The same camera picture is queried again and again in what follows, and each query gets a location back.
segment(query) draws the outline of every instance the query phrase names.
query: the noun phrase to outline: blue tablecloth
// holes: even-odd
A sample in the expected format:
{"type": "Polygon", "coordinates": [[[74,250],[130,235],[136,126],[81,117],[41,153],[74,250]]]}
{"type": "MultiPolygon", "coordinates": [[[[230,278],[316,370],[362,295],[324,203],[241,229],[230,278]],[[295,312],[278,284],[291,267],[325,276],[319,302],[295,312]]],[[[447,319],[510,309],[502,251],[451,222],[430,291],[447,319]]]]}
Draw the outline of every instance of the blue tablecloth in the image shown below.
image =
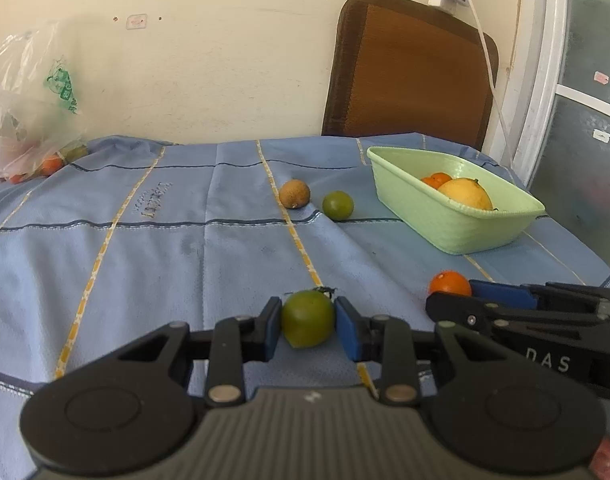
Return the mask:
{"type": "MultiPolygon", "coordinates": [[[[442,253],[377,199],[365,156],[374,145],[452,153],[518,182],[472,148],[402,134],[191,146],[107,137],[47,179],[0,184],[0,478],[33,468],[18,415],[41,383],[170,320],[198,330],[257,314],[270,296],[312,288],[316,276],[364,315],[394,314],[421,330],[432,328],[427,284],[443,269],[610,286],[607,265],[547,216],[508,246],[442,253]],[[307,256],[270,184],[291,178],[311,187],[311,203],[289,212],[307,256]],[[349,221],[320,211],[336,189],[354,198],[349,221]]],[[[300,351],[281,340],[271,363],[245,373],[250,389],[357,382],[335,337],[300,351]]],[[[204,377],[195,367],[192,392],[204,377]]]]}

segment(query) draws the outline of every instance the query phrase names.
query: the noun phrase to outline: beige wall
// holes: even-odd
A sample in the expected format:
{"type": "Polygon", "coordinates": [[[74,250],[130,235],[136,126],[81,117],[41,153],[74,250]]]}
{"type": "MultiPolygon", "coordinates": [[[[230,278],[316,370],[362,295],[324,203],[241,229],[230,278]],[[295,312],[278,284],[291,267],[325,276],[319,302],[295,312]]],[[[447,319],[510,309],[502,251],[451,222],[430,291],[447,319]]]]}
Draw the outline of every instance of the beige wall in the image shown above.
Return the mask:
{"type": "MultiPolygon", "coordinates": [[[[74,84],[94,120],[91,136],[316,135],[345,1],[0,0],[0,43],[46,20],[67,22],[78,40],[74,84]],[[147,28],[126,30],[127,17],[139,13],[147,28]]],[[[502,94],[518,0],[474,2],[498,46],[502,94]]],[[[457,17],[473,23],[469,9],[457,17]]],[[[493,114],[490,129],[494,123],[493,114]]]]}

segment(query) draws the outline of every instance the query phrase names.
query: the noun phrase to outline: ribbed gray surface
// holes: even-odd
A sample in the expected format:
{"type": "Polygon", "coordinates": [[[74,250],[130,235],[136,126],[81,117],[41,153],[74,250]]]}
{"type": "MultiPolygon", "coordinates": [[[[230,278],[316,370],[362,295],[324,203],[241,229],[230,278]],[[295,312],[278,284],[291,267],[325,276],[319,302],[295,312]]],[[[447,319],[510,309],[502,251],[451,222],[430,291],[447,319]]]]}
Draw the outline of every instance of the ribbed gray surface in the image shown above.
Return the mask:
{"type": "MultiPolygon", "coordinates": [[[[414,410],[387,408],[363,388],[262,389],[214,410],[173,457],[120,480],[510,479],[446,451],[414,410]]],[[[576,469],[548,480],[591,480],[576,469]]],[[[41,473],[35,480],[72,480],[41,473]]]]}

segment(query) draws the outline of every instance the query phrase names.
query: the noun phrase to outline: frosted glass panel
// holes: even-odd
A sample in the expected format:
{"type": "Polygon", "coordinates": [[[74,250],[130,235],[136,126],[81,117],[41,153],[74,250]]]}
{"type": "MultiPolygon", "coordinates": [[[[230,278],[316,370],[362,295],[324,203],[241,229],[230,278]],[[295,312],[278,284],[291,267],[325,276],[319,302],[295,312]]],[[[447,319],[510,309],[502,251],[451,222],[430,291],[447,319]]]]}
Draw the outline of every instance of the frosted glass panel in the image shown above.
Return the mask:
{"type": "Polygon", "coordinates": [[[610,103],[610,0],[568,0],[559,82],[610,103]],[[607,84],[601,74],[608,76],[607,84]]]}
{"type": "Polygon", "coordinates": [[[557,96],[531,192],[610,265],[610,117],[557,96]]]}

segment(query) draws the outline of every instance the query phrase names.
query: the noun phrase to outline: white cable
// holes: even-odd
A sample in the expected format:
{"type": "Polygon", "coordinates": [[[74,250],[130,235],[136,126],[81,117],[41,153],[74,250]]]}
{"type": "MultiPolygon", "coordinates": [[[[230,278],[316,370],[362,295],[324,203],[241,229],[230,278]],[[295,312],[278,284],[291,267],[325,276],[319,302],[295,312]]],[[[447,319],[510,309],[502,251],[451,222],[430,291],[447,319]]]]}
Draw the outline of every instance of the white cable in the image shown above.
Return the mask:
{"type": "Polygon", "coordinates": [[[472,0],[467,0],[470,3],[470,9],[472,9],[472,14],[474,15],[474,22],[476,22],[476,28],[479,31],[480,44],[483,47],[483,54],[485,55],[485,63],[488,66],[488,79],[490,80],[490,90],[492,91],[492,101],[496,107],[496,111],[498,112],[498,121],[501,124],[501,130],[503,130],[503,136],[505,137],[506,145],[505,152],[509,157],[510,168],[513,169],[514,161],[512,160],[512,153],[510,152],[509,147],[509,131],[508,126],[505,124],[503,119],[503,112],[501,111],[501,105],[498,101],[498,96],[496,95],[496,89],[494,88],[494,76],[492,75],[492,62],[490,61],[490,53],[488,52],[488,45],[485,42],[485,36],[483,35],[483,27],[480,25],[479,15],[476,13],[476,9],[474,8],[474,2],[472,0]]]}

